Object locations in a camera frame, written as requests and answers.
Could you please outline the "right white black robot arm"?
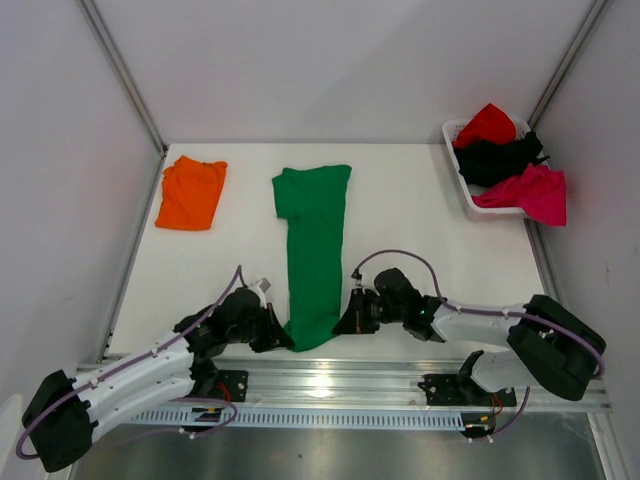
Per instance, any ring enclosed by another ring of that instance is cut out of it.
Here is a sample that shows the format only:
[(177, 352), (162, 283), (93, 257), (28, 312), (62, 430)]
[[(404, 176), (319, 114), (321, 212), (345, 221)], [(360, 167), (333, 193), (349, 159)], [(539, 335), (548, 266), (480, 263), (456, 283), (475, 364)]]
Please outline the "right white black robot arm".
[(336, 335), (374, 334), (399, 323), (424, 342), (476, 342), (456, 375), (458, 395), (479, 403), (506, 388), (541, 386), (579, 401), (599, 374), (605, 340), (546, 295), (499, 309), (456, 305), (421, 294), (397, 268), (374, 279), (373, 288), (352, 289)]

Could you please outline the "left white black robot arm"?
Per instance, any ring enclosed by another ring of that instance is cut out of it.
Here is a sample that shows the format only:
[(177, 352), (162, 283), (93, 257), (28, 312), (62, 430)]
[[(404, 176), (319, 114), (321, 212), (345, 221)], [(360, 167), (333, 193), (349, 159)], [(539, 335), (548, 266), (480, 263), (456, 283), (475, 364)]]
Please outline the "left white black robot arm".
[(209, 398), (219, 376), (213, 359), (231, 344), (263, 353), (294, 341), (263, 294), (238, 288), (136, 354), (74, 377), (62, 370), (46, 376), (22, 416), (17, 456), (54, 473), (147, 409), (184, 397)]

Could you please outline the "green t shirt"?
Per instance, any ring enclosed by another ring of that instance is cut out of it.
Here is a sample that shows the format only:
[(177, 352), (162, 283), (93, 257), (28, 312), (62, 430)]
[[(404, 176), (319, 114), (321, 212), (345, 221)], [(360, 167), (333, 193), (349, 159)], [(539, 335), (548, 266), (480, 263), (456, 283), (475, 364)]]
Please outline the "green t shirt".
[(289, 319), (294, 352), (330, 341), (340, 319), (342, 247), (352, 168), (285, 168), (272, 179), (276, 216), (287, 223)]

